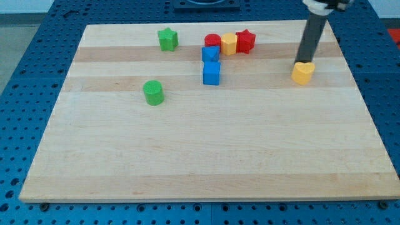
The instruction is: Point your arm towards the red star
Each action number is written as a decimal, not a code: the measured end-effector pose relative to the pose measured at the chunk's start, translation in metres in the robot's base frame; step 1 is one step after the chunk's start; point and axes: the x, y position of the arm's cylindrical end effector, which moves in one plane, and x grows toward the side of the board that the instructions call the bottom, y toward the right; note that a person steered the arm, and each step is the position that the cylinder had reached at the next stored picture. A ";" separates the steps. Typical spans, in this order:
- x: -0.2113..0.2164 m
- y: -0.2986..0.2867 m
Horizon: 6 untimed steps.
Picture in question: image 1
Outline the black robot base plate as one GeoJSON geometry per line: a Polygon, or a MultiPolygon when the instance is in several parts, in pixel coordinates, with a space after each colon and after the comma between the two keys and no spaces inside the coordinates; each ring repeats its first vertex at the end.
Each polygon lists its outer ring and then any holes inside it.
{"type": "Polygon", "coordinates": [[[241,6],[241,0],[173,0],[172,5],[175,11],[210,11],[217,9],[238,10],[241,6]]]}

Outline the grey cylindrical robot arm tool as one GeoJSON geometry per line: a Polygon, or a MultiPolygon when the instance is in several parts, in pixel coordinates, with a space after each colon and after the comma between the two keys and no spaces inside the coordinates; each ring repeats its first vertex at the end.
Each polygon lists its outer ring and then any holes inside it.
{"type": "Polygon", "coordinates": [[[333,11],[346,11],[354,0],[302,0],[302,3],[307,7],[309,17],[294,62],[311,63],[329,15],[333,11]]]}

